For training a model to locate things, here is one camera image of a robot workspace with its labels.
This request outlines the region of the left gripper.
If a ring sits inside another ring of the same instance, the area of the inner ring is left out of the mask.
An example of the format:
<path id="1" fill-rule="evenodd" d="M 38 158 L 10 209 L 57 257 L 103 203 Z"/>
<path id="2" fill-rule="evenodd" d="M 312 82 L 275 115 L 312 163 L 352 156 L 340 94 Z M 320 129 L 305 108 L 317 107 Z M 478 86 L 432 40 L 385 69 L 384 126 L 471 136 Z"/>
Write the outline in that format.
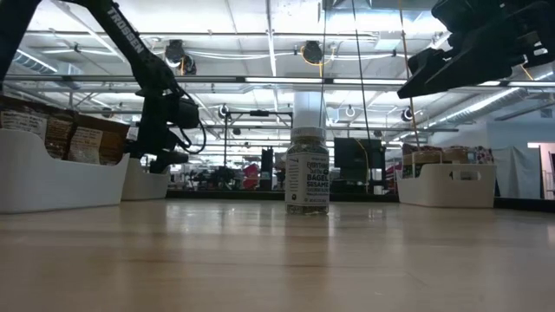
<path id="1" fill-rule="evenodd" d="M 191 151 L 193 143 L 184 134 L 186 129 L 204 126 L 199 118 L 199 106 L 185 94 L 147 95 L 143 101 L 138 133 L 135 140 L 127 140 L 125 153 L 131 159 L 141 159 L 146 153 L 159 154 L 156 160 L 150 162 L 150 173 L 164 173 L 170 165 L 184 164 L 189 160 L 186 153 L 173 152 L 176 146 L 187 153 Z"/>

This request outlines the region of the white plastic bin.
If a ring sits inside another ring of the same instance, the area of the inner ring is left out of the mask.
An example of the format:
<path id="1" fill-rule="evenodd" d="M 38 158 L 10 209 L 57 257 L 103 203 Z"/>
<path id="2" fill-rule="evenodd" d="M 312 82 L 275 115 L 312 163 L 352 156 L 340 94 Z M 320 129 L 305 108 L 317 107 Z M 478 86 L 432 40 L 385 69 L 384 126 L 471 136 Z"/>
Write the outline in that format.
<path id="1" fill-rule="evenodd" d="M 170 172 L 145 172 L 138 159 L 130 159 L 122 188 L 122 201 L 163 199 L 167 195 Z"/>
<path id="2" fill-rule="evenodd" d="M 398 179 L 399 201 L 441 208 L 493 208 L 495 165 L 425 164 L 417 178 Z"/>
<path id="3" fill-rule="evenodd" d="M 0 214 L 118 205 L 129 156 L 115 166 L 52 158 L 34 133 L 0 129 Z"/>

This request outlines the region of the white lid seasoning jar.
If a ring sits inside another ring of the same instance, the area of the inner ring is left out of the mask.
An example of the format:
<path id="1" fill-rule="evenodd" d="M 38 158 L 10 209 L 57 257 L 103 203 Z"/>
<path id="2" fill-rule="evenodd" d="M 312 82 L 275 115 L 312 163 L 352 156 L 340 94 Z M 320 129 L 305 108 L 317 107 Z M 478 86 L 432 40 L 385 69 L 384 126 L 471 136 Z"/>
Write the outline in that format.
<path id="1" fill-rule="evenodd" d="M 285 208 L 291 215 L 326 215 L 330 203 L 330 154 L 319 127 L 291 131 L 285 155 Z"/>

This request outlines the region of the black metal stand frame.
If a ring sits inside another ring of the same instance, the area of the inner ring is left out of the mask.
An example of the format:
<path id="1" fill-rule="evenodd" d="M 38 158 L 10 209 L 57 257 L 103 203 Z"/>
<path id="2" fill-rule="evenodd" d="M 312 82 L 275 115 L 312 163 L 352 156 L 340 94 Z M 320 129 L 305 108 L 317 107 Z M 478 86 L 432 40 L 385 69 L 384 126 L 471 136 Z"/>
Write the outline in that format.
<path id="1" fill-rule="evenodd" d="M 223 116 L 224 116 L 223 120 L 225 121 L 224 167 L 227 167 L 228 133 L 229 133 L 229 128 L 231 126 L 230 120 L 232 119 L 232 116 L 235 114 L 238 116 L 236 120 L 239 120 L 244 115 L 244 113 L 242 112 L 231 111 L 229 109 L 223 112 Z M 254 117 L 269 117 L 272 115 L 275 115 L 277 118 L 279 118 L 281 115 L 288 115 L 291 118 L 293 117 L 293 113 L 291 112 L 266 111 L 266 110 L 260 110 L 260 109 L 251 110 L 248 112 L 248 114 Z M 263 146 L 263 149 L 261 152 L 261 172 L 259 177 L 259 181 L 261 182 L 259 189 L 263 192 L 269 192 L 273 188 L 273 177 L 272 177 L 273 165 L 274 165 L 273 156 L 274 156 L 274 149 L 271 146 Z"/>

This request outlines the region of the white hanging sheet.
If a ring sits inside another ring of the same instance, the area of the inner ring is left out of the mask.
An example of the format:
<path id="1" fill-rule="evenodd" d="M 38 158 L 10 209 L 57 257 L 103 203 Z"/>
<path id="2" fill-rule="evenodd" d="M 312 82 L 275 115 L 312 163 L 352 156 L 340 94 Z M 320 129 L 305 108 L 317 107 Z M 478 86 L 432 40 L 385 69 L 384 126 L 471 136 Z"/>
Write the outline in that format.
<path id="1" fill-rule="evenodd" d="M 540 199 L 540 155 L 537 149 L 508 146 L 493 149 L 502 198 Z"/>

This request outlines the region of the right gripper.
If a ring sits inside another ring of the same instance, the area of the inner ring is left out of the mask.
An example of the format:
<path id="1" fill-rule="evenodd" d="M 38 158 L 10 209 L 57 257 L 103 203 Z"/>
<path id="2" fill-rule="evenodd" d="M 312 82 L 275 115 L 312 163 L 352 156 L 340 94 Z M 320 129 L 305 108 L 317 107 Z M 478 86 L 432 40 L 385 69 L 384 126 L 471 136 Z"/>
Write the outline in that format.
<path id="1" fill-rule="evenodd" d="M 555 61 L 555 0 L 438 0 L 431 13 L 451 33 L 451 49 L 411 56 L 400 98 L 495 81 L 513 66 Z"/>

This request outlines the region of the ceiling light strip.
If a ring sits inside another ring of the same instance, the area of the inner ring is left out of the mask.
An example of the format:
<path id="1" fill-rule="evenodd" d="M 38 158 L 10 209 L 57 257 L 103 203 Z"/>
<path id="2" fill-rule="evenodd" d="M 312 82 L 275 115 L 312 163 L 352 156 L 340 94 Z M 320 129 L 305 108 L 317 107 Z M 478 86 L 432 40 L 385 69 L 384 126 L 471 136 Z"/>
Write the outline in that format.
<path id="1" fill-rule="evenodd" d="M 280 77 L 245 77 L 249 83 L 323 83 L 354 85 L 362 82 L 364 85 L 400 87 L 406 81 L 400 79 L 351 79 L 351 78 L 280 78 Z M 555 87 L 555 81 L 486 81 L 478 87 L 509 87 L 509 88 L 550 88 Z"/>

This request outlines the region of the floral patterned cloth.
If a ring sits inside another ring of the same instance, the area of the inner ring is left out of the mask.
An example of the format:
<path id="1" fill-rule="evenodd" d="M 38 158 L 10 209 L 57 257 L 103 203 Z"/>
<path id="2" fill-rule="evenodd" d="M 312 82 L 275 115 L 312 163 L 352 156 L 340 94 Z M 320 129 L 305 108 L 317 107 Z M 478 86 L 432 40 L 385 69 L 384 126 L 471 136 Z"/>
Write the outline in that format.
<path id="1" fill-rule="evenodd" d="M 419 151 L 430 151 L 430 150 L 440 150 L 443 152 L 444 149 L 456 147 L 456 146 L 447 146 L 447 147 L 437 147 L 437 146 L 413 146 L 409 144 L 404 144 L 402 146 L 402 156 L 407 153 L 414 153 Z M 474 164 L 492 164 L 493 163 L 493 152 L 490 148 L 486 148 L 483 146 L 457 146 L 457 147 L 465 147 L 470 153 L 473 154 L 473 158 L 475 159 Z"/>

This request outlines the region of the white round pillar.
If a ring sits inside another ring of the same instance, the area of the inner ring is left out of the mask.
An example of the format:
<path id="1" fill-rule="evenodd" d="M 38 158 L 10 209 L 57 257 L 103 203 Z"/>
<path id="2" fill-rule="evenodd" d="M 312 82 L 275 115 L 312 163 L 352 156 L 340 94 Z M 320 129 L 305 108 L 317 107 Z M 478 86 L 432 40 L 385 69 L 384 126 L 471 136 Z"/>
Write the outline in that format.
<path id="1" fill-rule="evenodd" d="M 293 101 L 293 127 L 325 128 L 325 108 L 321 92 L 296 92 Z"/>

